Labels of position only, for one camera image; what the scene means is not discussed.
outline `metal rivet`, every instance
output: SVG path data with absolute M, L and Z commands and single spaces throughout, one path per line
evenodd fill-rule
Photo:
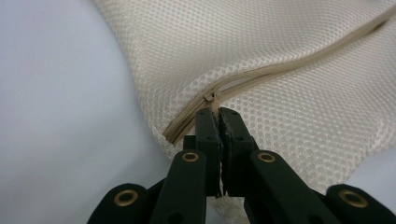
M 259 155 L 257 157 L 259 158 L 259 160 L 265 161 L 265 162 L 273 162 L 276 159 L 275 156 L 271 155 L 270 153 L 266 153 L 266 152 L 259 153 Z
M 358 193 L 355 193 L 349 189 L 341 189 L 340 192 L 338 193 L 338 196 L 340 196 L 340 198 L 344 202 L 346 202 L 354 207 L 363 208 L 363 207 L 367 207 L 367 205 L 369 204 L 369 203 L 367 203 L 367 200 L 365 198 L 363 198 Z M 356 201 L 350 200 L 350 198 L 348 198 L 348 196 L 355 197 L 357 200 Z
M 131 196 L 130 199 L 128 200 L 123 200 L 121 197 L 122 196 Z M 133 189 L 125 189 L 123 191 L 120 191 L 116 197 L 114 198 L 114 203 L 119 206 L 119 207 L 123 207 L 123 206 L 128 206 L 132 203 L 134 203 L 137 200 L 138 194 L 135 190 Z
M 181 158 L 183 159 L 183 161 L 198 161 L 199 156 L 196 153 L 187 152 L 187 153 L 184 153 Z

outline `beige mesh fabric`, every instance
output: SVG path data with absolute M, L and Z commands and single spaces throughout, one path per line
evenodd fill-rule
M 163 131 L 211 83 L 303 62 L 350 39 L 221 103 L 242 114 L 261 148 L 281 154 L 321 192 L 367 155 L 396 147 L 396 20 L 361 32 L 394 14 L 395 2 L 96 0 L 169 157 L 181 143 L 169 144 Z M 246 222 L 240 200 L 215 203 L 229 223 Z

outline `white background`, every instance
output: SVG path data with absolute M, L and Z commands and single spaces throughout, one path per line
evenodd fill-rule
M 396 211 L 396 150 L 350 179 Z M 86 223 L 166 176 L 115 36 L 89 0 L 0 2 L 0 223 Z M 206 223 L 222 223 L 208 209 Z

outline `zipper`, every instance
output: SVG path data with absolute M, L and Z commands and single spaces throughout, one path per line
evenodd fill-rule
M 269 79 L 282 76 L 286 72 L 303 67 L 309 63 L 313 63 L 333 53 L 334 51 L 337 51 L 341 47 L 353 42 L 354 40 L 357 40 L 360 37 L 377 30 L 377 28 L 384 24 L 386 20 L 393 14 L 395 9 L 396 7 L 389 9 L 378 18 L 351 32 L 343 39 L 330 45 L 326 49 L 322 49 L 316 53 L 306 56 L 305 58 L 286 63 L 268 65 L 232 77 L 221 79 L 220 81 L 207 87 L 207 91 L 204 91 L 204 93 L 201 93 L 195 97 L 195 99 L 193 99 L 174 120 L 172 120 L 172 122 L 163 132 L 163 136 L 170 143 L 177 143 L 178 140 L 180 140 L 181 137 L 186 134 L 193 126 L 193 119 L 195 113 L 198 110 L 219 104 L 220 101 L 224 101 L 225 99 L 228 99 L 241 91 L 245 91 L 249 88 L 260 85 Z

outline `black clamp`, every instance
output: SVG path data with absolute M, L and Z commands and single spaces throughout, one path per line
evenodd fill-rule
M 209 108 L 195 115 L 196 135 L 184 137 L 167 177 L 150 189 L 124 184 L 96 207 L 89 224 L 202 224 L 206 197 L 245 197 L 250 223 L 396 223 L 384 205 L 361 189 L 336 185 L 321 195 L 278 154 L 259 150 L 241 116 Z

